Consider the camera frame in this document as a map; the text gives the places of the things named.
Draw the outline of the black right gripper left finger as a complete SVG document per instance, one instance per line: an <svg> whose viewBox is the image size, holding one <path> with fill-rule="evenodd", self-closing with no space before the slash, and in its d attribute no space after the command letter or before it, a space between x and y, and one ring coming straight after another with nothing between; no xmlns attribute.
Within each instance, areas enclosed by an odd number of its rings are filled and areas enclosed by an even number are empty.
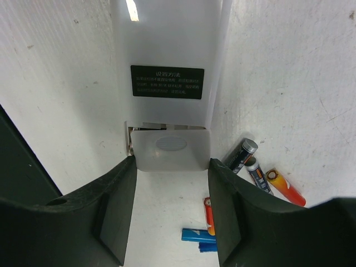
<svg viewBox="0 0 356 267"><path fill-rule="evenodd" d="M129 156L45 205L1 199L1 265L123 266L136 183Z"/></svg>

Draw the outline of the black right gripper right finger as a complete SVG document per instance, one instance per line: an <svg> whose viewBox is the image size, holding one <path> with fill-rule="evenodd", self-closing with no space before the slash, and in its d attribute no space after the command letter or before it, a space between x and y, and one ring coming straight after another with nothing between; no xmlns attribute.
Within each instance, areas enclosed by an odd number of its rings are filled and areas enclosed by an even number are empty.
<svg viewBox="0 0 356 267"><path fill-rule="evenodd" d="M355 199L311 208L279 199L217 159L208 170L220 266L354 266Z"/></svg>

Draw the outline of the dark battery pair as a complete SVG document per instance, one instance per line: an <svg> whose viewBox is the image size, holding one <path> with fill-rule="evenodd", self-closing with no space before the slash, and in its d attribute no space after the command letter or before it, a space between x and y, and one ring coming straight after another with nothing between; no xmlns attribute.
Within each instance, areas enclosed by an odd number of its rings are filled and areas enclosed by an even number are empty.
<svg viewBox="0 0 356 267"><path fill-rule="evenodd" d="M234 174L238 174L258 148L258 144L254 140L245 138L227 155L223 163Z"/></svg>

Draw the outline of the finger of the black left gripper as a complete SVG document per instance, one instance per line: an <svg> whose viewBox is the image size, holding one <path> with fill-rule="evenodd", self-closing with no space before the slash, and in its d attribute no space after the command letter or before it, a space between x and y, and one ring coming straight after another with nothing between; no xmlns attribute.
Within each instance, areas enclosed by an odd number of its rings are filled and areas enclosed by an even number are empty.
<svg viewBox="0 0 356 267"><path fill-rule="evenodd" d="M1 108L1 197L44 205L62 196L6 111Z"/></svg>

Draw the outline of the white battery cover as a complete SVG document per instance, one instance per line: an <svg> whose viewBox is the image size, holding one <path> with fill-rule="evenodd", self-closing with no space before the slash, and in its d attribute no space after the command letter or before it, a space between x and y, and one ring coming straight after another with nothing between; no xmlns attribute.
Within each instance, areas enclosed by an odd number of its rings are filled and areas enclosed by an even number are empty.
<svg viewBox="0 0 356 267"><path fill-rule="evenodd" d="M131 140L137 168L141 171L204 171L209 167L208 130L133 131Z"/></svg>

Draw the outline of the white red-faced remote control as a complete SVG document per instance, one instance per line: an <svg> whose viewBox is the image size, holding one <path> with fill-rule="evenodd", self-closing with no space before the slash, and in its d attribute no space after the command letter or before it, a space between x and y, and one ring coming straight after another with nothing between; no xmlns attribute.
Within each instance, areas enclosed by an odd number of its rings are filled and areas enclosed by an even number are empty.
<svg viewBox="0 0 356 267"><path fill-rule="evenodd" d="M111 1L128 154L178 137L208 149L231 1Z"/></svg>

